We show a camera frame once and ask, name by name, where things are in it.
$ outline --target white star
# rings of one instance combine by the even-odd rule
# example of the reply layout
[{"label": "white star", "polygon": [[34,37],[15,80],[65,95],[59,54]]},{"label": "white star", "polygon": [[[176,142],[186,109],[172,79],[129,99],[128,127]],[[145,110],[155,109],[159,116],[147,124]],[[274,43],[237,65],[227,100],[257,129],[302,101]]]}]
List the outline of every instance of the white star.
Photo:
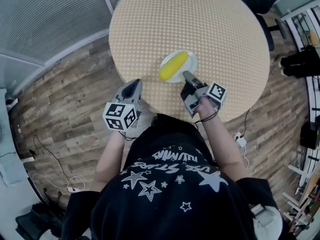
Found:
[{"label": "white star", "polygon": [[161,188],[166,188],[168,186],[168,184],[164,181],[164,182],[161,182]]},{"label": "white star", "polygon": [[144,182],[139,182],[143,190],[138,194],[138,197],[146,196],[150,202],[154,198],[154,194],[161,193],[162,191],[155,187],[156,181],[152,181],[150,184],[146,184]]},{"label": "white star", "polygon": [[175,182],[178,182],[179,184],[181,184],[182,182],[185,182],[184,176],[183,175],[177,176],[175,179]]},{"label": "white star", "polygon": [[127,173],[127,170],[123,170],[122,172],[120,172],[120,175],[124,175]]},{"label": "white star", "polygon": [[184,212],[186,212],[188,210],[192,210],[190,205],[191,205],[191,202],[182,202],[180,209],[182,209]]},{"label": "white star", "polygon": [[208,184],[215,192],[219,192],[220,182],[228,185],[228,182],[224,178],[220,177],[220,171],[216,171],[212,174],[198,171],[198,174],[200,174],[204,178],[204,180],[200,182],[199,186]]},{"label": "white star", "polygon": [[139,173],[134,173],[133,171],[131,171],[131,176],[124,178],[123,180],[121,180],[122,182],[125,181],[131,181],[131,189],[133,190],[134,187],[136,186],[138,181],[143,181],[143,180],[147,180],[147,178],[143,177],[142,174],[144,173],[144,171],[139,172]]}]

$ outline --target white plate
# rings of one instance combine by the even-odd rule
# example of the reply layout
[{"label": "white plate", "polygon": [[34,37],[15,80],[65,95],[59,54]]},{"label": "white plate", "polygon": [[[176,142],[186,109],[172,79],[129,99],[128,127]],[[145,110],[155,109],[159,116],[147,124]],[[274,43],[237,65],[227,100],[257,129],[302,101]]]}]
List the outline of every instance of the white plate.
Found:
[{"label": "white plate", "polygon": [[189,55],[186,62],[182,65],[182,67],[166,82],[167,83],[179,83],[184,82],[186,79],[183,76],[184,71],[189,71],[190,73],[194,73],[196,71],[197,65],[198,65],[198,59],[197,56],[188,50],[176,50],[172,53],[170,53],[167,57],[164,58],[164,60],[161,62],[160,68],[163,67],[164,64],[166,64],[172,57],[174,57],[176,54],[186,51]]}]

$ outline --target black box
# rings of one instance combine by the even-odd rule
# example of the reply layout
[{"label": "black box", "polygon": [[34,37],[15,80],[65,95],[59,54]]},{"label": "black box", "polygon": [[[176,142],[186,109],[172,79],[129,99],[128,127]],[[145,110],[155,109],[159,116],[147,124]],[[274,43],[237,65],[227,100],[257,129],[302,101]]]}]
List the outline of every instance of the black box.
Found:
[{"label": "black box", "polygon": [[306,122],[301,127],[300,145],[315,150],[320,141],[320,124],[315,122]]}]

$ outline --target checkered tablecloth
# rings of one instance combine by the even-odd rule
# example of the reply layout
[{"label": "checkered tablecloth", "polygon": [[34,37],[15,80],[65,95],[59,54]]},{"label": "checkered tablecloth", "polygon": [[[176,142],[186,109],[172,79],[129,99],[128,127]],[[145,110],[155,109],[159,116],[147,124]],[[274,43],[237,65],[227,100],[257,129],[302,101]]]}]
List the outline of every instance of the checkered tablecloth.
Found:
[{"label": "checkered tablecloth", "polygon": [[151,111],[185,121],[199,118],[191,119],[184,107],[184,83],[158,78],[169,53],[192,51],[198,58],[194,75],[227,88],[219,112],[223,121],[251,108],[268,80],[267,40],[241,0],[121,0],[111,20],[109,43],[122,79],[142,79],[142,98]]}]

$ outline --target wooden floor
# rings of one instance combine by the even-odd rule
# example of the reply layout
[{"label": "wooden floor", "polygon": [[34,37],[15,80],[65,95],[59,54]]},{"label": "wooden floor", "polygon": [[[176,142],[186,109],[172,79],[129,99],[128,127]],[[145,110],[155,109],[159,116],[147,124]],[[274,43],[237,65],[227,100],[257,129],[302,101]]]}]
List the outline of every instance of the wooden floor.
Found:
[{"label": "wooden floor", "polygon": [[[273,18],[271,13],[266,15],[268,25],[274,24]],[[299,166],[304,154],[299,146],[299,135],[308,114],[308,103],[304,79],[284,77],[274,65],[278,55],[296,50],[290,34],[287,33],[287,40],[283,40],[279,33],[272,35],[275,51],[270,56],[271,73],[263,94],[248,113],[244,137],[248,141],[246,156],[252,175],[269,181],[275,200],[284,210],[286,204],[281,193],[292,194],[298,179],[287,166]],[[19,103],[12,109],[10,119],[18,149],[35,150],[33,137],[38,136],[59,159],[67,177],[80,176],[87,189],[110,136],[102,113],[106,102],[122,84],[107,38],[64,58],[22,93]],[[127,134],[130,137],[146,129],[154,116],[145,103],[141,104],[140,110],[143,111],[142,118],[137,130]],[[244,119],[243,114],[225,126],[232,135],[243,133]],[[200,131],[207,139],[202,127]],[[25,164],[29,174],[44,175],[55,185],[65,187],[67,180],[57,160],[37,140],[35,144],[39,155],[34,162]],[[126,154],[130,144],[126,143]],[[57,197],[57,188],[39,175],[34,178],[40,191],[45,187],[50,196]],[[78,178],[72,183],[74,187],[83,187]],[[65,206],[70,193],[68,190],[61,192],[61,204]]]}]

